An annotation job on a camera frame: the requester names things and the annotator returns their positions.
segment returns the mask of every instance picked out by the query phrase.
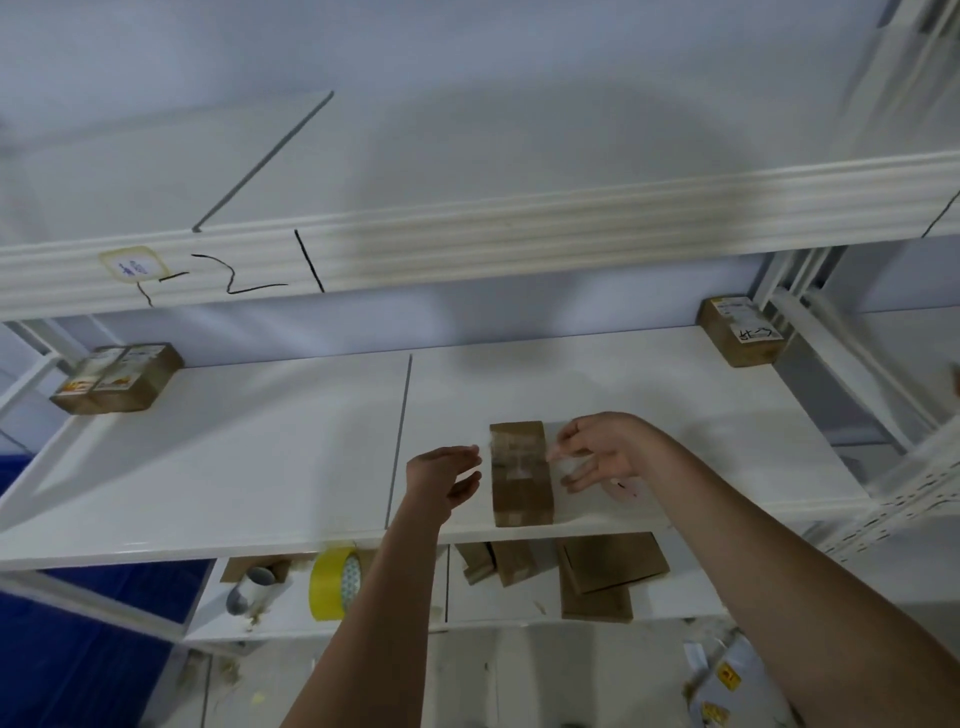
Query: left hand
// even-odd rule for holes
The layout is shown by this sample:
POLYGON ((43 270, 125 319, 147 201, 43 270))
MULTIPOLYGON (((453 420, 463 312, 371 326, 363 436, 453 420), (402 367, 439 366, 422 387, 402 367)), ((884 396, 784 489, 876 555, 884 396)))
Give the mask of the left hand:
POLYGON ((422 514, 436 517, 437 525, 442 525, 453 509, 469 500, 480 487, 479 471, 460 481, 457 476, 481 462, 480 448, 476 445, 439 448, 418 455, 407 463, 404 503, 409 502, 422 514))

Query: person's hand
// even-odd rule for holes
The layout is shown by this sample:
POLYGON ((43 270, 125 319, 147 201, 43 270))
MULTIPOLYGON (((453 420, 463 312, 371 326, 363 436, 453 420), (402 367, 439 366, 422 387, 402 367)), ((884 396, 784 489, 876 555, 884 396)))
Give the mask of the person's hand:
POLYGON ((460 481, 457 477, 481 462, 480 448, 475 445, 439 448, 418 455, 407 463, 404 503, 409 502, 422 515, 436 518, 437 525, 445 523, 450 512, 480 487, 480 471, 460 481))
POLYGON ((571 420, 557 435, 547 460, 565 457, 590 459, 564 477, 569 493, 579 493, 595 483, 617 477, 643 475, 638 463, 637 443, 657 430, 634 415, 600 412, 571 420))

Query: cardboard package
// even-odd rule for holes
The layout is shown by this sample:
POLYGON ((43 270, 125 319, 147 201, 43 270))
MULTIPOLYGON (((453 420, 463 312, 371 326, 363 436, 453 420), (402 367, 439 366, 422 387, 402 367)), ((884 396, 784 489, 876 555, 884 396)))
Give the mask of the cardboard package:
POLYGON ((528 541, 494 541, 490 544, 496 572, 505 587, 536 576, 540 566, 528 541))
POLYGON ((627 586, 670 571, 652 533, 616 533, 557 539, 578 594, 627 586))
POLYGON ((127 350, 126 347, 100 347, 77 365, 74 375, 67 379, 50 401, 71 415, 99 415, 107 412, 90 392, 104 373, 127 350))
POLYGON ((455 544, 455 546, 466 563, 464 577, 470 586, 496 573, 490 544, 455 544))
POLYGON ((562 619, 586 621, 631 622, 634 607, 630 590, 625 586, 580 594, 573 585, 573 575, 566 560, 564 548, 557 541, 557 562, 560 572, 560 616, 562 619))
POLYGON ((746 296, 715 296, 700 304, 697 324, 732 367, 773 364, 786 341, 746 296))
POLYGON ((183 359, 171 344, 128 347, 93 387, 90 397, 105 412, 138 412, 154 403, 182 367, 183 359))
POLYGON ((490 425, 493 522, 500 527, 553 522, 553 486, 542 422, 490 425))
POLYGON ((290 573, 293 562, 300 559, 312 560, 316 555, 315 553, 285 553, 273 556, 234 556, 227 561, 224 572, 220 576, 220 582, 236 584, 253 567, 265 567, 274 573, 276 583, 282 584, 287 580, 287 574, 290 573))

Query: right hand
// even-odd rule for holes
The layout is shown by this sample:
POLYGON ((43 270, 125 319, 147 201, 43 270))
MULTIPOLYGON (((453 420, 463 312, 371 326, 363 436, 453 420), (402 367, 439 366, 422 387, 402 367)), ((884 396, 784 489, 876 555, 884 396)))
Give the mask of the right hand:
POLYGON ((565 457, 590 459, 564 477, 569 493, 579 493, 595 483, 617 477, 642 475, 637 461, 637 442, 656 429, 625 412, 600 412, 571 420, 557 435, 547 460, 565 457))

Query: package label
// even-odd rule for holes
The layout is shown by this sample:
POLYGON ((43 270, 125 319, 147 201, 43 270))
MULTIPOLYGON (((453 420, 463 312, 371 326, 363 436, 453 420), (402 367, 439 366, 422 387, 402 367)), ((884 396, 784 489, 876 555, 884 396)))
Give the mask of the package label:
POLYGON ((749 344, 754 341, 782 341, 783 337, 763 318, 754 302, 746 296, 734 296, 714 301, 713 306, 729 322, 730 330, 737 341, 749 344))
POLYGON ((143 374, 147 363, 163 351, 163 345, 130 347, 116 368, 108 372, 97 387, 97 392, 118 392, 130 389, 143 374))
POLYGON ((82 395, 93 389, 101 375, 113 362, 120 358, 123 347, 104 349, 88 356, 80 370, 64 382, 58 395, 82 395))
POLYGON ((139 283, 170 275, 160 256, 145 245, 106 251, 98 257, 110 274, 123 283, 139 283))

